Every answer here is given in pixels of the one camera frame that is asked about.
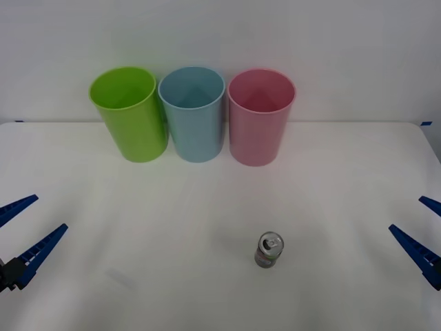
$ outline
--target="table surface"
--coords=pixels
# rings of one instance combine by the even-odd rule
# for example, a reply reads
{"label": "table surface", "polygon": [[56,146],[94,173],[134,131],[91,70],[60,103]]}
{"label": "table surface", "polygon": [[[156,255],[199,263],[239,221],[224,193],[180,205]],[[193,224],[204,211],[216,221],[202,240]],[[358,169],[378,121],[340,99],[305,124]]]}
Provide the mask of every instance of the table surface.
{"label": "table surface", "polygon": [[[225,140],[207,163],[179,159],[171,140],[157,160],[130,163],[102,123],[0,126],[0,205],[40,198],[0,230],[1,258],[69,225],[30,285],[0,294],[2,331],[441,323],[441,294],[388,231],[441,253],[441,219],[418,202],[441,200],[441,165],[419,127],[289,123],[261,168]],[[253,260],[266,231],[285,240],[268,270]]]}

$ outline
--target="plastic cup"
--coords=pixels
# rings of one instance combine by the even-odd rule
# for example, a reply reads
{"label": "plastic cup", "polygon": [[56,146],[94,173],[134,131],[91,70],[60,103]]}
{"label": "plastic cup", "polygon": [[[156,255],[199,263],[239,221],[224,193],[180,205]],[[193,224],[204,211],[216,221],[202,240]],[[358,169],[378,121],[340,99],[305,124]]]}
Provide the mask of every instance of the plastic cup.
{"label": "plastic cup", "polygon": [[153,74],[136,67],[113,69],[93,82],[89,96],[127,160],[147,162],[164,152],[168,136]]}
{"label": "plastic cup", "polygon": [[224,92],[222,76],[203,67],[178,69],[159,83],[170,133],[184,160],[205,162],[221,151]]}
{"label": "plastic cup", "polygon": [[246,166],[264,166],[278,153],[296,88],[285,75],[251,69],[228,86],[229,150]]}

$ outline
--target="can lid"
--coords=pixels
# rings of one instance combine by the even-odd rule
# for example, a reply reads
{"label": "can lid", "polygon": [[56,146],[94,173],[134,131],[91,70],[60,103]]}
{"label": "can lid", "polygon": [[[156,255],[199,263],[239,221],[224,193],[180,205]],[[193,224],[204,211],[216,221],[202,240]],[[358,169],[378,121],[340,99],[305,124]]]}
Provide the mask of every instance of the can lid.
{"label": "can lid", "polygon": [[282,237],[275,232],[265,232],[259,239],[259,248],[267,257],[278,257],[283,246]]}

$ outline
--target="white wall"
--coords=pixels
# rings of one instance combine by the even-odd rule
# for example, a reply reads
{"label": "white wall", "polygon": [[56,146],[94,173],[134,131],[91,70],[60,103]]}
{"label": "white wall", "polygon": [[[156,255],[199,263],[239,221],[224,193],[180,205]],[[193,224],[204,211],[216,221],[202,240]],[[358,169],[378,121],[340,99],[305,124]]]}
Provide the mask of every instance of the white wall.
{"label": "white wall", "polygon": [[96,75],[267,66],[292,120],[435,121],[440,0],[2,0],[0,121],[91,121]]}

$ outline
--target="can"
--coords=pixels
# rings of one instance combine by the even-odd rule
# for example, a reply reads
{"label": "can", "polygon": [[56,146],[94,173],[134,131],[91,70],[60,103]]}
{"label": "can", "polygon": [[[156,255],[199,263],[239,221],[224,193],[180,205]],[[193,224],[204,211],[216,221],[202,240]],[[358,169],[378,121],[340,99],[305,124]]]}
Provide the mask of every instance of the can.
{"label": "can", "polygon": [[282,237],[275,232],[265,232],[259,238],[254,261],[259,267],[270,268],[282,254],[284,247]]}

